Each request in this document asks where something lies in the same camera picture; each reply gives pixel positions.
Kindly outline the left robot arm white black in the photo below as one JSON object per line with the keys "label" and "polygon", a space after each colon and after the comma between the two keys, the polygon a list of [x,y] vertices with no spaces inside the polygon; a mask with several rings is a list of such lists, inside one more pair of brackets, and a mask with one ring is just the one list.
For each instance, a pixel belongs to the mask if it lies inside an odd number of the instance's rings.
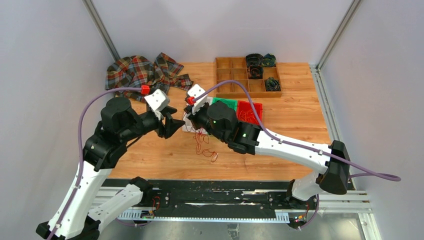
{"label": "left robot arm white black", "polygon": [[96,240],[104,229],[128,208],[149,206],[153,187],[145,179],[135,177],[119,193],[93,207],[93,201],[119,159],[127,152],[129,141],[150,132],[170,138],[184,125],[174,119],[176,109],[166,106],[160,120],[148,109],[137,114],[129,99],[115,97],[101,110],[101,120],[94,134],[82,148],[82,162],[65,200],[51,220],[40,223],[36,233],[45,240]]}

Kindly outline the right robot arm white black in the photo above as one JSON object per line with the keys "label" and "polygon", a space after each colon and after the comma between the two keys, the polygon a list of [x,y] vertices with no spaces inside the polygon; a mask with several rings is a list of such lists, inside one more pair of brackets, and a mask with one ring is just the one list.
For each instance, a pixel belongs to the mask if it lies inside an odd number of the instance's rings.
{"label": "right robot arm white black", "polygon": [[344,195],[348,191],[350,166],[338,159],[347,156],[340,141],[319,144],[263,130],[258,124],[238,120],[236,112],[220,101],[205,103],[197,111],[187,105],[184,112],[196,130],[204,129],[236,153],[272,156],[312,169],[307,176],[290,181],[285,200],[291,208],[323,192]]}

